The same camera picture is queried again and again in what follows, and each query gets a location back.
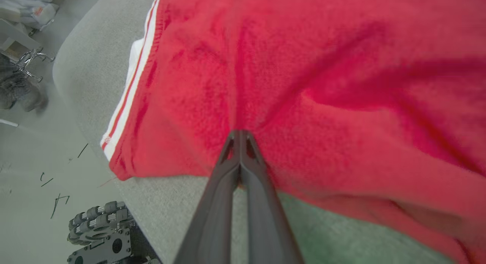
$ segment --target white stripe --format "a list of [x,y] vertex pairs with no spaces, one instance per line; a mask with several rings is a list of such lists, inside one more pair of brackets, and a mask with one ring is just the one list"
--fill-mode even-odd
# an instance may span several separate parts
[[[147,18],[145,20],[145,27],[147,27],[147,22],[149,20],[150,12],[152,12],[150,23],[148,24],[148,29],[145,32],[145,44],[143,48],[142,55],[140,56],[140,61],[139,61],[139,68],[137,70],[137,73],[135,75],[135,78],[133,79],[132,86],[130,88],[130,91],[128,91],[128,86],[130,84],[130,81],[132,79],[132,76],[134,75],[135,69],[137,67],[137,60],[139,58],[140,52],[142,50],[142,43],[144,42],[143,39],[137,40],[132,44],[132,49],[130,51],[130,59],[129,59],[129,67],[128,67],[128,74],[127,74],[127,79],[125,82],[125,91],[123,92],[123,95],[120,99],[120,102],[117,105],[117,108],[115,110],[115,113],[111,116],[110,123],[108,124],[108,130],[106,133],[103,135],[103,138],[100,142],[100,145],[103,145],[104,142],[107,142],[107,145],[104,148],[104,154],[106,155],[106,158],[108,161],[111,160],[111,157],[113,156],[113,153],[115,152],[115,148],[118,144],[118,140],[121,137],[121,134],[123,132],[123,129],[125,128],[126,121],[128,119],[128,114],[130,113],[130,109],[132,107],[133,103],[133,98],[135,96],[135,92],[137,91],[137,87],[139,85],[139,80],[142,72],[144,71],[145,64],[147,63],[147,59],[149,57],[150,51],[151,51],[151,46],[153,44],[153,36],[155,34],[155,23],[156,23],[156,16],[157,16],[157,7],[158,7],[159,0],[155,0],[152,3],[152,8],[149,11]],[[113,133],[113,136],[111,138],[108,136],[111,132],[111,129],[113,128],[113,125],[115,123],[115,119],[122,107],[123,100],[125,99],[125,95],[128,94],[127,100],[125,107],[121,111],[120,119],[118,120],[117,125],[115,126],[115,132]]]

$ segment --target gray floor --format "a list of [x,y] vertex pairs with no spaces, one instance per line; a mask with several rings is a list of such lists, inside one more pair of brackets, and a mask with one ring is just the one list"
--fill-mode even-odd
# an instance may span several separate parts
[[[55,55],[96,1],[65,0],[54,23],[33,38]],[[47,107],[26,113],[15,105],[0,111],[0,119],[20,124],[0,124],[0,258],[9,264],[65,263],[80,248],[66,241],[68,221],[120,196],[117,180],[101,186],[113,176],[101,169],[90,146],[78,157],[87,142],[52,82],[52,63],[36,62],[32,71],[44,77],[39,86],[49,98]],[[59,194],[69,200],[61,199],[50,219]]]

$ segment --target gray fabric surface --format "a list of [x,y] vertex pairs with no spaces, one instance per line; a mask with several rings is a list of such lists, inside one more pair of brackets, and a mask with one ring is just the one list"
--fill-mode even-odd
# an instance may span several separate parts
[[[100,0],[62,45],[53,76],[95,155],[125,85],[132,42],[143,36],[153,0]],[[207,179],[129,179],[118,188],[164,263],[172,263]],[[450,260],[396,231],[280,195],[306,263],[444,263]],[[234,197],[232,263],[248,262],[245,192]]]

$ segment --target red cloth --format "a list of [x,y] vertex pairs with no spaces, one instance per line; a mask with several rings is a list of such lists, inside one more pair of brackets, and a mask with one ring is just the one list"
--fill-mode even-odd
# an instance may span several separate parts
[[486,263],[485,2],[156,0],[110,167],[209,176],[248,129],[281,191]]

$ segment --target red stripe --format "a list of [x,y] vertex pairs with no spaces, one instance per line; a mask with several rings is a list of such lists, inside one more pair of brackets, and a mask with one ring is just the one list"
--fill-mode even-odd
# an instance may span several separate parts
[[[113,123],[113,127],[111,128],[111,131],[110,131],[110,134],[108,135],[108,138],[111,138],[111,136],[113,136],[113,133],[115,132],[115,129],[118,125],[118,121],[120,120],[120,117],[122,116],[123,110],[125,109],[128,94],[130,93],[130,89],[132,88],[133,80],[135,79],[135,76],[137,75],[137,71],[139,70],[140,58],[142,57],[142,53],[144,52],[145,41],[147,40],[147,35],[149,34],[149,24],[150,24],[150,20],[151,20],[151,17],[152,17],[153,9],[155,8],[156,4],[157,4],[157,1],[155,1],[155,3],[153,3],[153,7],[150,10],[149,20],[147,22],[147,27],[146,27],[147,34],[144,37],[144,44],[142,44],[142,50],[140,51],[139,59],[137,61],[137,67],[135,67],[135,73],[132,76],[132,80],[130,80],[130,84],[128,84],[128,89],[126,91],[125,98],[123,99],[123,103],[120,107],[120,110],[118,112],[117,117],[115,118],[115,122]],[[106,147],[107,144],[108,143],[106,141],[104,141],[101,148],[104,150],[104,148]]]

